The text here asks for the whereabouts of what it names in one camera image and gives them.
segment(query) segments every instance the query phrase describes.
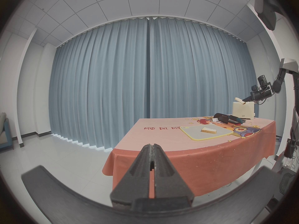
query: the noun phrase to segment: sofa cushion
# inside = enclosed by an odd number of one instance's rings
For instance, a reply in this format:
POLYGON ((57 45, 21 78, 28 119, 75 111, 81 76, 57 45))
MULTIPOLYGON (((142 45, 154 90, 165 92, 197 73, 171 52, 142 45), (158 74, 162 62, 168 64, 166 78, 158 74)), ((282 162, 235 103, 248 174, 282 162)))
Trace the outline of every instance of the sofa cushion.
POLYGON ((5 144, 7 143, 7 138, 6 138, 6 133, 5 131, 3 131, 1 134, 0 134, 0 144, 5 144))
POLYGON ((0 114, 0 133, 2 133, 2 131, 3 131, 5 119, 6 119, 6 113, 1 113, 0 114))

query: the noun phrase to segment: sofa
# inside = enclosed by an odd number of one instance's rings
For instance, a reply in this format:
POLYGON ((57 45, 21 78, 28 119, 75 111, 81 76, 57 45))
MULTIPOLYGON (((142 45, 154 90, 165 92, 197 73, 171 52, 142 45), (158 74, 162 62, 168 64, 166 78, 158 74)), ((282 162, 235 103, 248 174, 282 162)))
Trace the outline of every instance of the sofa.
POLYGON ((13 148, 13 139, 11 137, 9 120, 6 113, 0 114, 0 152, 13 148))

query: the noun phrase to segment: yellow cutting board edge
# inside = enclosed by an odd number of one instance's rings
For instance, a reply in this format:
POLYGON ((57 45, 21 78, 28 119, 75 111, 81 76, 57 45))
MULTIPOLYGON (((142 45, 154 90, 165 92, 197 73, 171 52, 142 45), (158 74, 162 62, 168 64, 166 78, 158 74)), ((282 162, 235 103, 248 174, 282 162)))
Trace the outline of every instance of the yellow cutting board edge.
POLYGON ((192 139, 192 140, 194 140, 194 141, 202 141, 202 140, 215 139, 215 138, 219 138, 219 137, 226 136, 226 135, 229 135, 229 134, 232 134, 232 133, 233 133, 233 131, 231 131, 231 130, 222 128, 222 127, 220 127, 220 126, 217 126, 217 127, 219 127, 219 128, 225 129, 225 130, 230 131, 230 132, 229 132, 229 133, 226 133, 226 134, 219 135, 219 136, 210 137, 210 138, 195 139, 195 138, 192 138, 188 133, 186 133, 186 132, 182 129, 182 127, 194 127, 194 126, 181 126, 181 127, 180 127, 180 130, 182 130, 182 131, 183 131, 183 132, 184 132, 190 139, 192 139))

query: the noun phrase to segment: blue curtain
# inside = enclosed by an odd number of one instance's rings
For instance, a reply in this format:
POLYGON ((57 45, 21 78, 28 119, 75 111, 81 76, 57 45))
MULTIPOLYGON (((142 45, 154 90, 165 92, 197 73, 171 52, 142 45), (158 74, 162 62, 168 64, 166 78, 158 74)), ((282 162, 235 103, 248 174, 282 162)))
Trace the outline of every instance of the blue curtain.
POLYGON ((199 22, 151 18, 151 118, 231 114, 235 97, 248 97, 255 84, 248 48, 236 37, 199 22))
POLYGON ((149 117, 147 23, 106 24, 58 47, 49 89, 52 133, 110 148, 149 117))
POLYGON ((117 21, 57 49, 51 131, 113 148, 139 118, 230 114, 254 84, 246 44, 228 33, 183 19, 117 21))

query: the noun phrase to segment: cartoon print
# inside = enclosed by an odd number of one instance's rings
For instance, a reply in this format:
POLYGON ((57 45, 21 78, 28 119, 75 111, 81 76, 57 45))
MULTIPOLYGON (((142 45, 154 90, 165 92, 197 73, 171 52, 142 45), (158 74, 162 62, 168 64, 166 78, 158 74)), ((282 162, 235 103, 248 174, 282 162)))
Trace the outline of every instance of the cartoon print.
POLYGON ((203 119, 199 119, 197 120, 198 123, 203 124, 203 125, 207 125, 207 124, 215 124, 217 126, 220 126, 222 128, 225 129, 229 129, 231 131, 233 131, 232 135, 237 136, 239 138, 242 139, 246 139, 246 137, 250 137, 252 135, 254 135, 257 132, 260 132, 260 127, 258 125, 253 125, 250 127, 246 127, 244 125, 238 124, 238 125, 234 125, 234 124, 225 124, 222 123, 220 121, 217 122, 213 122, 213 117, 212 116, 208 116, 208 117, 203 117, 203 119))

